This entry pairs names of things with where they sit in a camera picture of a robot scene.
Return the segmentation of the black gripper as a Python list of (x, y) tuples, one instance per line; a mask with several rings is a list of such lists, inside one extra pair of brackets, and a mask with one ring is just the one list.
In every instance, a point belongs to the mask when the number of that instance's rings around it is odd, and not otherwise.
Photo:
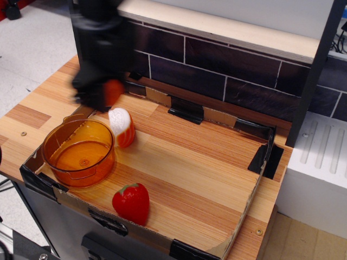
[(74, 101), (102, 113), (108, 112), (111, 107), (105, 106), (104, 84), (111, 79), (122, 82), (93, 64), (83, 64), (72, 80), (72, 86), (76, 90)]

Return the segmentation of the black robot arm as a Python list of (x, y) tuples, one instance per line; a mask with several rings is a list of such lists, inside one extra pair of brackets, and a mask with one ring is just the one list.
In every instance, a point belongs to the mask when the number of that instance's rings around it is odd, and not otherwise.
[(70, 17), (80, 69), (75, 101), (108, 112), (124, 92), (134, 61), (134, 25), (118, 11), (121, 1), (73, 1)]

